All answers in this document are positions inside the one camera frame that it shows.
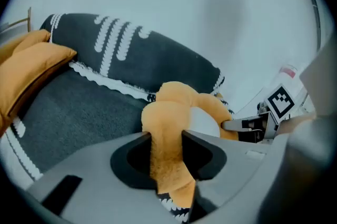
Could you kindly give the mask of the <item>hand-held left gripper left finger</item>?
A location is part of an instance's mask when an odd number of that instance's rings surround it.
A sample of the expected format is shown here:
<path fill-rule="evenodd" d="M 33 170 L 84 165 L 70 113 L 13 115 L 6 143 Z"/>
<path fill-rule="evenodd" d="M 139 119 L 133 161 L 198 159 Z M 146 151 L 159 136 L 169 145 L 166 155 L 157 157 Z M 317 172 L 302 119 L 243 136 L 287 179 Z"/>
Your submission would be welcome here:
<path fill-rule="evenodd" d="M 157 194 L 151 136 L 84 147 L 46 171 L 28 193 L 69 224 L 182 224 L 182 209 Z"/>

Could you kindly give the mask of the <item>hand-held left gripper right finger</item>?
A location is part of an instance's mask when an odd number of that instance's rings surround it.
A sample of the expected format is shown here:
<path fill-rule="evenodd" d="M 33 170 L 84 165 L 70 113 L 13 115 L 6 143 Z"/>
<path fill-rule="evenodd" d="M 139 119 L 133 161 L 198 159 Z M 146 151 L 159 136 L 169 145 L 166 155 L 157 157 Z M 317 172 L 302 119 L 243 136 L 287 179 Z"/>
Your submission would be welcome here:
<path fill-rule="evenodd" d="M 188 223 L 259 224 L 288 139 L 259 144 L 183 131 L 183 160 L 196 180 Z"/>

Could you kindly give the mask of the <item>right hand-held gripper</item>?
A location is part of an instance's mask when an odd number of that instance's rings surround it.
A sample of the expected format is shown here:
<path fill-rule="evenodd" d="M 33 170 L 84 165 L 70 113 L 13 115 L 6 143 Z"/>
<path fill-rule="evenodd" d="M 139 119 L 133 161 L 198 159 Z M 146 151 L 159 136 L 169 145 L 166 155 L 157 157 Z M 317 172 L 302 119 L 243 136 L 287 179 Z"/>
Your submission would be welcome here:
<path fill-rule="evenodd" d="M 280 83 L 263 102 L 257 106 L 257 115 L 242 119 L 223 121 L 221 128 L 237 131 L 239 141 L 271 143 L 279 131 L 281 122 L 286 119 L 295 103 L 286 87 Z M 262 133 L 257 123 L 262 120 Z"/>

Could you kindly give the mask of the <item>orange flower-shaped cushion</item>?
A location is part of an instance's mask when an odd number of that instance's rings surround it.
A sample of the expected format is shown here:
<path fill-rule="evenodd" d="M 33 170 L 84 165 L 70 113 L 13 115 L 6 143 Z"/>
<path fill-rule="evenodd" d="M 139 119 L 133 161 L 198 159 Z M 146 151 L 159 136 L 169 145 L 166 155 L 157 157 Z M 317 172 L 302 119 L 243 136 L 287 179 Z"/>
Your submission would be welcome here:
<path fill-rule="evenodd" d="M 231 114 L 219 98 L 198 93 L 181 82 L 163 83 L 156 100 L 142 111 L 142 130 L 151 134 L 150 177 L 157 183 L 159 194 L 169 194 L 181 208 L 189 208 L 194 196 L 195 180 L 183 161 L 182 131 L 191 124 L 191 108 L 199 108 L 210 116 L 220 138 L 239 139 L 235 131 L 223 130 L 222 122 Z"/>

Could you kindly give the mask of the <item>person's right forearm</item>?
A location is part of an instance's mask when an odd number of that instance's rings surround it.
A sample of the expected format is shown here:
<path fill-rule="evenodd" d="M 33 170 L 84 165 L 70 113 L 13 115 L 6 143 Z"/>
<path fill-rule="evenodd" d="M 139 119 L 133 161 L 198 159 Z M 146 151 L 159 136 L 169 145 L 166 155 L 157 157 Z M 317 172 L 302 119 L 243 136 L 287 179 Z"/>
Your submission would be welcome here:
<path fill-rule="evenodd" d="M 283 120 L 280 122 L 279 127 L 277 129 L 276 135 L 280 134 L 290 134 L 293 132 L 293 130 L 303 123 L 304 121 L 311 121 L 316 118 L 316 113 L 315 112 L 310 112 L 307 114 L 299 115 L 292 117 L 290 119 Z"/>

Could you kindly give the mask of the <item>sofa with black white cover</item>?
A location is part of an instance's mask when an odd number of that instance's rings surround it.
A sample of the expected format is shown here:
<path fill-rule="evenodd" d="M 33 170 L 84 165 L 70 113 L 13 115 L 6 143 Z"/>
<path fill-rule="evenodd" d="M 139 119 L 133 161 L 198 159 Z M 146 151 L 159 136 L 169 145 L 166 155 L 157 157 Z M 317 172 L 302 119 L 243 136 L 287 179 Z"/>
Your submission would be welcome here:
<path fill-rule="evenodd" d="M 137 133 L 151 136 L 142 130 L 141 115 L 163 83 L 184 83 L 226 106 L 219 95 L 221 71 L 157 32 L 93 14 L 54 14 L 42 29 L 51 33 L 47 43 L 71 48 L 77 55 L 44 81 L 1 136 L 8 139 L 32 184 L 84 147 Z M 199 108 L 191 108 L 191 124 L 184 131 L 220 138 L 215 121 Z M 69 224 L 28 189 L 17 189 L 17 194 L 38 224 Z"/>

